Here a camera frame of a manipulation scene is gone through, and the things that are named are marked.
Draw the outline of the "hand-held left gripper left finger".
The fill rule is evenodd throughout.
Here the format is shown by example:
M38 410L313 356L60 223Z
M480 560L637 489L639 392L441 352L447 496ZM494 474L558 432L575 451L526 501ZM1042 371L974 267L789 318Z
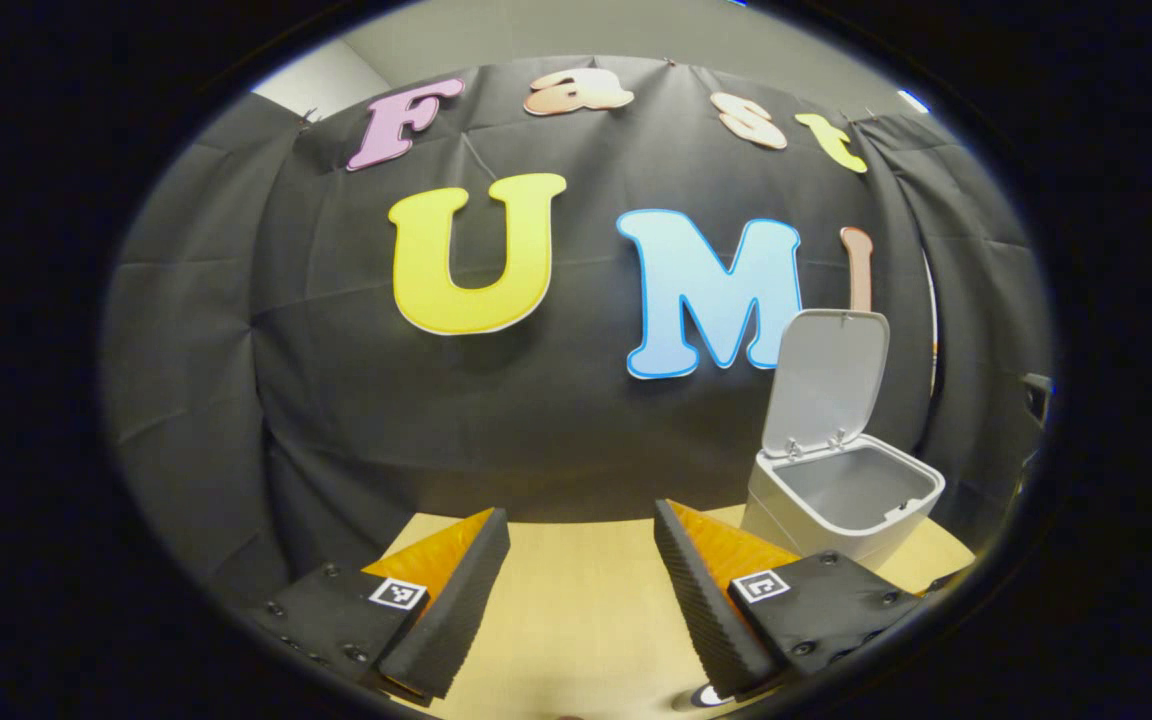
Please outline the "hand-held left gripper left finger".
M505 509L476 511L365 568L325 562L247 619L353 685L444 700L509 547Z

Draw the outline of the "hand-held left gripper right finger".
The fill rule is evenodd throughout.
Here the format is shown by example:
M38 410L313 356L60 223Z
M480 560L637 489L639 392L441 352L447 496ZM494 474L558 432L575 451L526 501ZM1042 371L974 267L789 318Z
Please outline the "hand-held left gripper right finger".
M659 498L653 535L696 655L719 697L746 700L823 673L923 605L844 553L799 556Z

